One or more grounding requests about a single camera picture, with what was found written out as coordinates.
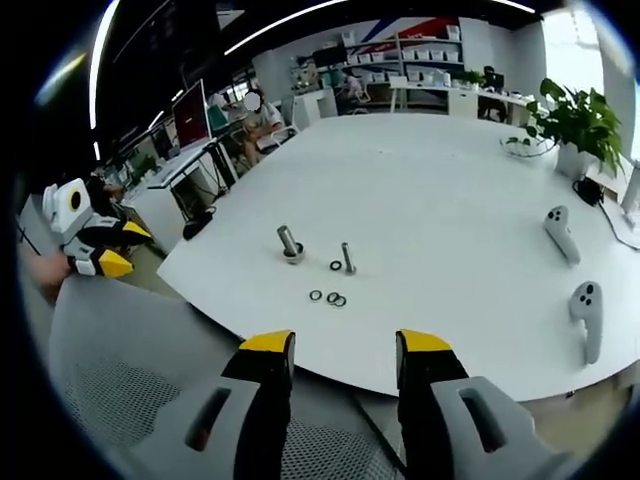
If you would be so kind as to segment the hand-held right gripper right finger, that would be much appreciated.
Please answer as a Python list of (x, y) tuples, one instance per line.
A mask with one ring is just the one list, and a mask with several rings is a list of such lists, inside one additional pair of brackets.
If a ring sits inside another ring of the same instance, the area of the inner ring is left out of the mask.
[(482, 376), (467, 374), (449, 343), (396, 333), (398, 420), (410, 479), (568, 479), (571, 454), (536, 434), (531, 413)]

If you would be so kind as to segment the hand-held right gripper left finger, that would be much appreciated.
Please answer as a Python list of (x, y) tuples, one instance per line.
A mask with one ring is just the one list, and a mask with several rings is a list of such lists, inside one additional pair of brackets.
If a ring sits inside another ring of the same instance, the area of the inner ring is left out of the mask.
[(130, 457), (140, 479), (277, 479), (291, 419), (296, 335), (240, 344), (217, 377), (158, 410)]

